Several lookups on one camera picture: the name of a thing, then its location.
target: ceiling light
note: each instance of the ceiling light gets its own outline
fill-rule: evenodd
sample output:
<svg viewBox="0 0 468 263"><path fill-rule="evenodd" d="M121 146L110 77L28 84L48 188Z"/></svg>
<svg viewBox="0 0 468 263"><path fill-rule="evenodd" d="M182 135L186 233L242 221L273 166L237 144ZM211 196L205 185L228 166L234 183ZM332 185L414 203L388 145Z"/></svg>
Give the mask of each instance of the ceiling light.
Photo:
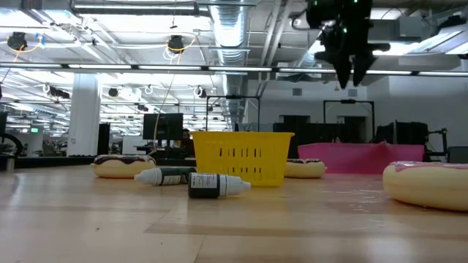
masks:
<svg viewBox="0 0 468 263"><path fill-rule="evenodd" d="M367 71L367 74L371 75L410 75L411 71L393 71L393 70L373 70Z"/></svg>
<svg viewBox="0 0 468 263"><path fill-rule="evenodd" d="M271 68L252 66L209 66L208 69L227 72L271 72Z"/></svg>
<svg viewBox="0 0 468 263"><path fill-rule="evenodd" d="M428 77L468 77L468 72L419 72L418 76L428 76Z"/></svg>
<svg viewBox="0 0 468 263"><path fill-rule="evenodd" d="M60 64L35 64L35 63L0 63L0 67L12 68L61 68Z"/></svg>
<svg viewBox="0 0 468 263"><path fill-rule="evenodd" d="M249 52L250 48L247 47L208 47L210 51L241 51Z"/></svg>
<svg viewBox="0 0 468 263"><path fill-rule="evenodd" d="M279 69L280 72L287 73L335 73L335 69L292 69L292 68L283 68Z"/></svg>
<svg viewBox="0 0 468 263"><path fill-rule="evenodd" d="M7 124L7 128L30 128L30 125Z"/></svg>
<svg viewBox="0 0 468 263"><path fill-rule="evenodd" d="M34 109L28 105L19 103L10 103L10 105L12 105L17 110L34 111Z"/></svg>
<svg viewBox="0 0 468 263"><path fill-rule="evenodd" d="M72 69L131 69L130 65L70 64Z"/></svg>
<svg viewBox="0 0 468 263"><path fill-rule="evenodd" d="M157 6L157 5L90 5L76 4L76 9L164 9L164 10L193 10L193 7L184 6Z"/></svg>
<svg viewBox="0 0 468 263"><path fill-rule="evenodd" d="M448 51L447 55L465 55L468 53L468 42Z"/></svg>
<svg viewBox="0 0 468 263"><path fill-rule="evenodd" d="M449 39L457 36L460 33L461 31L454 31L451 33L438 34L434 37L431 37L429 39L422 41L421 43L419 43L419 45L416 48L414 48L410 52L411 53L428 52L431 49L435 48L436 46L441 45L443 42L448 41Z"/></svg>
<svg viewBox="0 0 468 263"><path fill-rule="evenodd" d="M155 69L155 70L201 70L201 66L138 66L140 69Z"/></svg>

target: white bottle cap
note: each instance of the white bottle cap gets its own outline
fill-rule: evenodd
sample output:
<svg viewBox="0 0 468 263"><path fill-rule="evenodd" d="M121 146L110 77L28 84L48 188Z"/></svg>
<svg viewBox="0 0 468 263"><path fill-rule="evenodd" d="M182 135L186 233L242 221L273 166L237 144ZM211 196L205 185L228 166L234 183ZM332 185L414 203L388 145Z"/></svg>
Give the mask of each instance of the white bottle cap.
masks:
<svg viewBox="0 0 468 263"><path fill-rule="evenodd" d="M239 195L250 190L250 183L242 181L240 177L225 175L226 177L226 197Z"/></svg>
<svg viewBox="0 0 468 263"><path fill-rule="evenodd" d="M144 170L140 174L136 175L134 179L141 183L158 186L162 180L162 171L160 168Z"/></svg>

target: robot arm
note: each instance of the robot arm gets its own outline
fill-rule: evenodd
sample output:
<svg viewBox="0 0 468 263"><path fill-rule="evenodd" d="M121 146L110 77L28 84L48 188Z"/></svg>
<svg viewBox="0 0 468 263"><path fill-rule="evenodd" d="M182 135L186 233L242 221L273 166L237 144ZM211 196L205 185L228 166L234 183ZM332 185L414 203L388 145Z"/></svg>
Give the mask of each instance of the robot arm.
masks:
<svg viewBox="0 0 468 263"><path fill-rule="evenodd" d="M306 20L311 29L321 29L319 40L324 52L315 58L327 61L336 70L341 88L345 89L352 68L357 86L377 60L375 50L388 51L388 43L369 44L372 0L308 0Z"/></svg>

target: bottle label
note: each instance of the bottle label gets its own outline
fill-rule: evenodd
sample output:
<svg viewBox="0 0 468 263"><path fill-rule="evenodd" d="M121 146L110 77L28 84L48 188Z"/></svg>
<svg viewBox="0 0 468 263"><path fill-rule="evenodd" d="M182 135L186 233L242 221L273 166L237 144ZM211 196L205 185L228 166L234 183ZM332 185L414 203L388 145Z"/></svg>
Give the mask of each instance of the bottle label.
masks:
<svg viewBox="0 0 468 263"><path fill-rule="evenodd" d="M217 188L217 174L192 174L192 188Z"/></svg>
<svg viewBox="0 0 468 263"><path fill-rule="evenodd" d="M180 175L166 175L162 179L162 183L160 184L161 186L172 186L179 184L181 182L181 176Z"/></svg>

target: pink frosted donut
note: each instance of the pink frosted donut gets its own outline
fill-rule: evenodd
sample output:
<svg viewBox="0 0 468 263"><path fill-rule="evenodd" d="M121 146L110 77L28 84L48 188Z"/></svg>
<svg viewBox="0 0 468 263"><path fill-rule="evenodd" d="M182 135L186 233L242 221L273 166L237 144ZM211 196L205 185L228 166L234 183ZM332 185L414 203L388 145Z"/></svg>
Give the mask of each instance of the pink frosted donut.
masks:
<svg viewBox="0 0 468 263"><path fill-rule="evenodd" d="M399 161L383 172L394 199L424 207L468 211L468 165Z"/></svg>

